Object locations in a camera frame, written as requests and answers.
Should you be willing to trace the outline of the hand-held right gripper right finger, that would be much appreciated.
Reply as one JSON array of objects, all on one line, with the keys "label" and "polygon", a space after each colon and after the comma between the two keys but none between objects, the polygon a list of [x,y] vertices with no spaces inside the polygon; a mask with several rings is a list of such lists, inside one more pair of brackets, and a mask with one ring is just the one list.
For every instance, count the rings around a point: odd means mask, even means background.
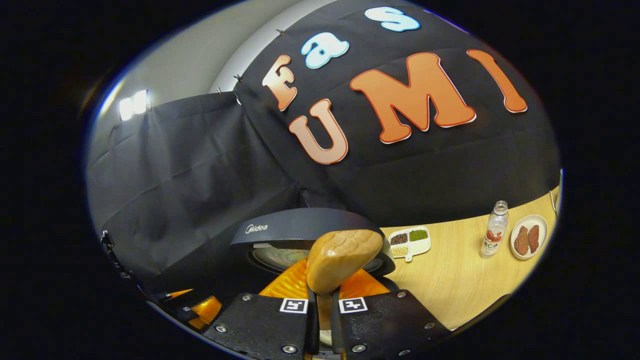
[{"label": "hand-held right gripper right finger", "polygon": [[331,300],[331,348],[343,360],[420,360],[451,338],[409,290]]}]

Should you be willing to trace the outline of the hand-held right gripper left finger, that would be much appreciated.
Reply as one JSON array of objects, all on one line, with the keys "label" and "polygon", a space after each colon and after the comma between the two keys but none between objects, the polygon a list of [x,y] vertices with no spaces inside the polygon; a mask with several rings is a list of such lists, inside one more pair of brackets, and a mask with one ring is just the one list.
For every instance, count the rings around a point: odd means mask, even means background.
[{"label": "hand-held right gripper left finger", "polygon": [[304,258],[259,294],[236,296],[203,336],[256,360],[311,360],[319,351],[319,319],[306,275]]}]

